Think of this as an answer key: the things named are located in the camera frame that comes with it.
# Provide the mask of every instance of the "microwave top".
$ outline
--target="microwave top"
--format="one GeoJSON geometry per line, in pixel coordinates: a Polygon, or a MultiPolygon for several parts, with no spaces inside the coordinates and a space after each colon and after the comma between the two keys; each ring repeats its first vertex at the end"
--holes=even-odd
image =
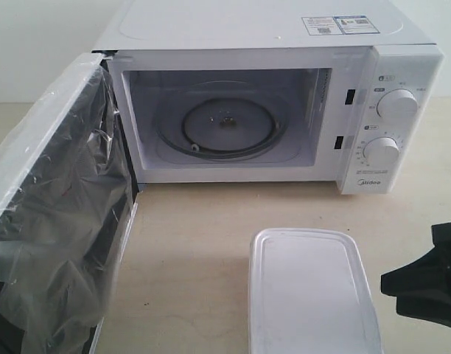
{"type": "Polygon", "coordinates": [[[388,0],[128,0],[94,51],[435,44],[388,0]]]}

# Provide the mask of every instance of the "countertop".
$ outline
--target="countertop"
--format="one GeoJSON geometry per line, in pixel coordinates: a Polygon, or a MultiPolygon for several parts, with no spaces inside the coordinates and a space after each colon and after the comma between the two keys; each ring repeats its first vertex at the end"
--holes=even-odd
{"type": "MultiPolygon", "coordinates": [[[[22,112],[0,105],[8,127],[22,112]]],[[[451,99],[431,100],[387,195],[315,182],[157,184],[137,201],[97,353],[248,353],[251,238],[306,227],[355,239],[386,354],[451,354],[450,328],[398,316],[380,293],[381,274],[420,258],[433,247],[430,226],[451,221],[451,99]]]]}

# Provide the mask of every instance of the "white wall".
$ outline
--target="white wall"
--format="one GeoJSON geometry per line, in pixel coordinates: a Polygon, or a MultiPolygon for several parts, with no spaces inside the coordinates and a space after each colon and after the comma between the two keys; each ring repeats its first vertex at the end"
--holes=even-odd
{"type": "MultiPolygon", "coordinates": [[[[447,55],[435,94],[451,96],[451,0],[392,1],[447,55]]],[[[37,99],[77,55],[90,51],[121,2],[0,0],[0,102],[37,99]]]]}

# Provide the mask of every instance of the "black plastic object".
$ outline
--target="black plastic object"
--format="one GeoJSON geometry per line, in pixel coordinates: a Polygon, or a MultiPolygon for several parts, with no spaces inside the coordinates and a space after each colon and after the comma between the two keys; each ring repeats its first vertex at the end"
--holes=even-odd
{"type": "Polygon", "coordinates": [[[451,223],[432,226],[435,246],[419,260],[381,276],[401,316],[451,327],[451,223]]]}

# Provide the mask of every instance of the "control panel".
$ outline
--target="control panel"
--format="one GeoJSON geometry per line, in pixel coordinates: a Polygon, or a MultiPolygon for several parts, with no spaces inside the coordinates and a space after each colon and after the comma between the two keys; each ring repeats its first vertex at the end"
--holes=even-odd
{"type": "Polygon", "coordinates": [[[342,193],[384,193],[393,185],[443,55],[435,45],[378,46],[365,88],[342,193]]]}

